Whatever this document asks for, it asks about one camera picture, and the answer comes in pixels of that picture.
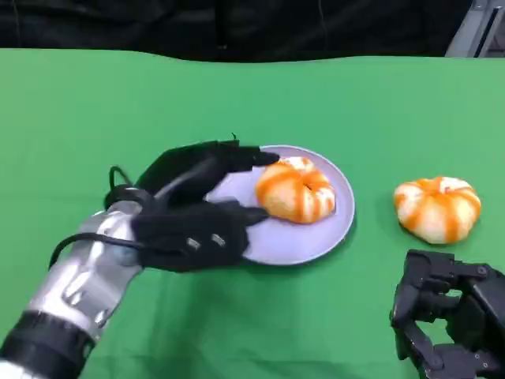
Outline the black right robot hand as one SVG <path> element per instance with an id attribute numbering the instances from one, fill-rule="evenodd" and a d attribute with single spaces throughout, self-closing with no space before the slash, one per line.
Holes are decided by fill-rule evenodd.
<path id="1" fill-rule="evenodd" d="M 504 274 L 487 264 L 409 250 L 390 321 L 421 378 L 504 376 Z"/>

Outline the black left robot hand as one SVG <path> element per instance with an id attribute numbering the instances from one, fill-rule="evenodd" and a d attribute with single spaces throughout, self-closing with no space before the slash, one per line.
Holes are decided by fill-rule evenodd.
<path id="1" fill-rule="evenodd" d="M 237 139 L 205 141 L 161 154 L 135 182 L 152 195 L 162 211 L 175 211 L 204 203 L 205 197 L 233 173 L 267 167 L 279 155 Z"/>

